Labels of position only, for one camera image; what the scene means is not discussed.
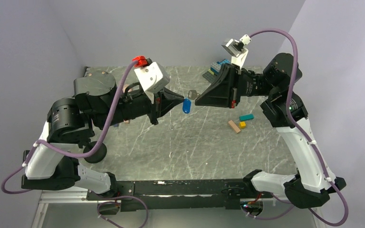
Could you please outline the blue key tag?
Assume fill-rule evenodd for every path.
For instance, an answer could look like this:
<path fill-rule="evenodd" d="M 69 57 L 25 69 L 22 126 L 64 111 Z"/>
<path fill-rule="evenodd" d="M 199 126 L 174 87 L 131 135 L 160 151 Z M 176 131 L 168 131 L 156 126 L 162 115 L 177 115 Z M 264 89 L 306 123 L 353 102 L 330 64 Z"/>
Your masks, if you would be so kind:
<path fill-rule="evenodd" d="M 182 111 L 185 113 L 185 114 L 189 114 L 190 111 L 191 111 L 191 105 L 192 105 L 192 102 L 190 99 L 188 98 L 185 98 L 183 103 L 182 103 Z"/>

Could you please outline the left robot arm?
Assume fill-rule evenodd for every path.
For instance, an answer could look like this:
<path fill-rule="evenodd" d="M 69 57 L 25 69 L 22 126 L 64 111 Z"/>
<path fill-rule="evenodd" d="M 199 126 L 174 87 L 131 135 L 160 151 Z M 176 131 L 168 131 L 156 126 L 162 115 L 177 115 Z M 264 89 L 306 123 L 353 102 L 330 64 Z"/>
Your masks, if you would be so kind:
<path fill-rule="evenodd" d="M 87 72 L 74 80 L 74 95 L 57 100 L 50 108 L 40 138 L 68 151 L 74 145 L 89 152 L 95 146 L 93 128 L 102 129 L 117 90 L 115 78 L 106 71 Z M 183 96 L 161 89 L 151 102 L 142 89 L 122 92 L 111 125 L 147 115 L 151 124 L 183 102 Z M 78 159 L 64 156 L 40 144 L 24 152 L 27 163 L 21 187 L 25 190 L 89 189 L 105 199 L 119 194 L 115 175 L 88 169 Z"/>

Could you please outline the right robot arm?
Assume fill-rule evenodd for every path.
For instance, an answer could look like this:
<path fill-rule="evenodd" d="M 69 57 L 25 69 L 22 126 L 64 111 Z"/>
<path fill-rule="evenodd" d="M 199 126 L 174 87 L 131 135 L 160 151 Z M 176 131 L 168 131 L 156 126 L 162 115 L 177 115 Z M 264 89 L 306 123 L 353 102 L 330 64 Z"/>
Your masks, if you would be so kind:
<path fill-rule="evenodd" d="M 293 62 L 291 54 L 279 53 L 261 74 L 223 64 L 217 79 L 195 99 L 195 104 L 234 108 L 243 96 L 264 96 L 262 112 L 288 146 L 298 171 L 279 175 L 254 170 L 244 177 L 243 191 L 251 198 L 260 192 L 283 195 L 297 208 L 308 209 L 323 206 L 346 182 L 322 165 L 322 156 L 315 152 L 317 144 L 307 109 L 302 99 L 289 91 L 291 73 L 296 72 L 296 80 L 302 77 Z"/>

